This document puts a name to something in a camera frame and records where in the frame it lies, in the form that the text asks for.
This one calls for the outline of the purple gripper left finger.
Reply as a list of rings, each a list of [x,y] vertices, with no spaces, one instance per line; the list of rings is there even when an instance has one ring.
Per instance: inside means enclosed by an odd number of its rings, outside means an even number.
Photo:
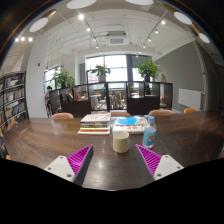
[[[69,156],[58,156],[45,171],[81,186],[93,156],[93,146],[88,145]]]

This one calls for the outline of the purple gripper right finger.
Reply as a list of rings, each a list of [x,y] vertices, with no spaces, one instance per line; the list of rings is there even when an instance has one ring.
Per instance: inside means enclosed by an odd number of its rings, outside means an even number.
[[[136,145],[140,165],[147,180],[159,180],[183,169],[170,155],[159,155],[154,151]]]

